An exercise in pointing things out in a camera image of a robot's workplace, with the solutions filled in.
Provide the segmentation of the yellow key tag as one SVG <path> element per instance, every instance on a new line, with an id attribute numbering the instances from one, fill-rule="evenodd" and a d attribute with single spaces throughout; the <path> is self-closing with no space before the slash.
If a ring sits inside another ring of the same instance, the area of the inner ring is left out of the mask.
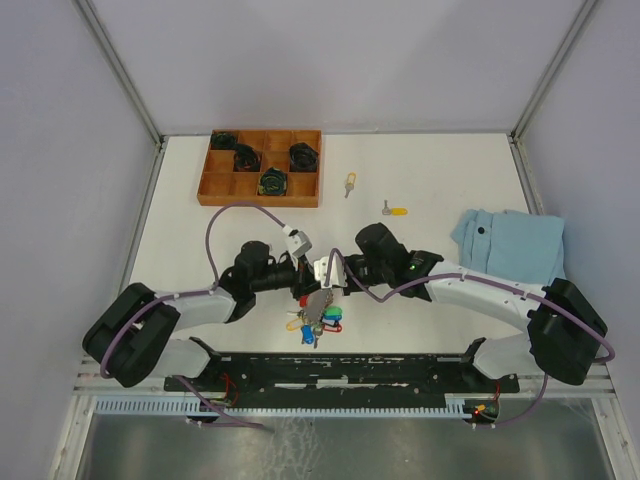
<path id="1" fill-rule="evenodd" d="M 300 319 L 292 320 L 286 324 L 286 329 L 289 332 L 300 330 L 304 326 L 304 321 Z"/>

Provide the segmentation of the green key tag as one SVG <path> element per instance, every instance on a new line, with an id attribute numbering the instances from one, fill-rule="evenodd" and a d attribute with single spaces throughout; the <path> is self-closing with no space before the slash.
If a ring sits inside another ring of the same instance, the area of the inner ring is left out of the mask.
<path id="1" fill-rule="evenodd" d="M 340 307 L 337 306 L 330 306 L 328 307 L 325 311 L 324 311 L 324 316 L 325 317 L 341 317 L 343 314 L 343 311 Z"/>

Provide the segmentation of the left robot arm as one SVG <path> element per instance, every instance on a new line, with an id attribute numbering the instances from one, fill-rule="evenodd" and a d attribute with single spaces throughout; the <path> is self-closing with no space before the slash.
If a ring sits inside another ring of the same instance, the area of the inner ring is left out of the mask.
<path id="1" fill-rule="evenodd" d="M 261 292 L 288 289 L 296 300 L 319 289 L 306 259 L 311 242 L 300 234 L 279 258 L 260 241 L 245 243 L 213 287 L 161 295 L 138 282 L 129 285 L 90 327 L 82 348 L 100 364 L 100 375 L 130 388 L 150 376 L 183 375 L 209 390 L 221 378 L 214 351 L 174 332 L 205 324 L 229 324 L 247 315 Z"/>

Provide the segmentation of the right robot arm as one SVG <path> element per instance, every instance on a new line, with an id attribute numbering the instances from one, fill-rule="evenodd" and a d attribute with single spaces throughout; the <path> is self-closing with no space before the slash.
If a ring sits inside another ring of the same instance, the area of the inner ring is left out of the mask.
<path id="1" fill-rule="evenodd" d="M 604 320 L 568 280 L 535 285 L 482 274 L 439 254 L 407 250 L 382 223 L 363 228 L 355 242 L 357 254 L 330 254 L 325 286 L 370 293 L 386 285 L 391 296 L 462 307 L 516 329 L 509 337 L 471 343 L 458 368 L 469 390 L 481 391 L 506 375 L 536 373 L 579 386 L 594 364 L 614 356 Z"/>

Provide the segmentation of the yellow tag key right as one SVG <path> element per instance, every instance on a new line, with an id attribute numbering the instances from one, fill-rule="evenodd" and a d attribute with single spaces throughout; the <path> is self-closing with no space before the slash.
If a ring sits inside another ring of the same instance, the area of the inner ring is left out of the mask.
<path id="1" fill-rule="evenodd" d="M 384 201 L 382 208 L 382 214 L 385 216 L 405 216 L 408 214 L 408 210 L 402 207 L 390 207 L 388 201 Z"/>

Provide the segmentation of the yellow tag key upper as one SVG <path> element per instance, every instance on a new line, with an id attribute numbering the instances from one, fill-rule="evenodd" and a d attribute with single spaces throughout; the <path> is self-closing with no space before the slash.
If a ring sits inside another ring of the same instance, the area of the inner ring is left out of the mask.
<path id="1" fill-rule="evenodd" d="M 344 185 L 344 187 L 345 187 L 344 198 L 345 199 L 348 199 L 350 193 L 354 190 L 356 178 L 357 178 L 357 175 L 356 175 L 355 172 L 350 172 L 347 175 L 346 180 L 345 180 L 345 185 Z"/>

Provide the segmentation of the wooden compartment tray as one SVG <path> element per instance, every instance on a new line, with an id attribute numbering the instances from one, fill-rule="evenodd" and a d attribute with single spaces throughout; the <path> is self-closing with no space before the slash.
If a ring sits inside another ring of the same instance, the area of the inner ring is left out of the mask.
<path id="1" fill-rule="evenodd" d="M 316 208 L 322 170 L 319 130 L 214 130 L 197 190 L 202 206 L 252 202 Z"/>

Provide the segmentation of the light blue cloth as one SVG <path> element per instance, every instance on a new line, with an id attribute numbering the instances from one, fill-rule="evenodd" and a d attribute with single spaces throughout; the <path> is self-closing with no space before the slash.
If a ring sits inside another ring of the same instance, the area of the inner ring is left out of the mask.
<path id="1" fill-rule="evenodd" d="M 467 210 L 451 232 L 459 263 L 470 270 L 527 284 L 566 277 L 565 221 L 514 210 Z"/>

